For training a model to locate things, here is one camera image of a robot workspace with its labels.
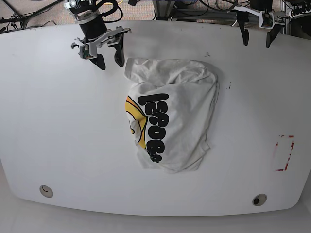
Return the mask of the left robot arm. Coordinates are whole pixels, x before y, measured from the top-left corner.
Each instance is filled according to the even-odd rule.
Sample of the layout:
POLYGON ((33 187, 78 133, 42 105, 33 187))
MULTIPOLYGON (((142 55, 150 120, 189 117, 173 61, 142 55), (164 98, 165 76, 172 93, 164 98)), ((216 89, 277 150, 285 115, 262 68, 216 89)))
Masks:
POLYGON ((236 14, 236 22, 242 34, 243 44, 248 45, 249 31, 245 28, 245 23, 249 21, 249 15, 258 17, 259 27, 269 29, 266 34, 266 47, 276 39, 278 34, 285 28, 286 20, 289 18, 285 11, 273 12, 273 2, 271 0, 251 0, 249 6, 242 6, 235 3, 231 11, 236 14))

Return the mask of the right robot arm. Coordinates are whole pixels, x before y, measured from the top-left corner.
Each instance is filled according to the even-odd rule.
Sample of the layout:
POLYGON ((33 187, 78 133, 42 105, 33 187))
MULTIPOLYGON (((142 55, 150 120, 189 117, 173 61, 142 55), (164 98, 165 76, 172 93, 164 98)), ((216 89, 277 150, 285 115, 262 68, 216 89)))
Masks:
POLYGON ((104 57, 98 53, 102 45, 115 48, 114 60, 120 67, 124 66, 124 34, 131 31, 130 28, 117 26, 109 29, 103 20, 117 10, 122 13, 115 0, 66 0, 64 8, 73 16, 75 22, 80 26, 84 38, 76 38, 71 48, 79 48, 79 56, 83 60, 89 60, 99 69, 105 70, 104 57))

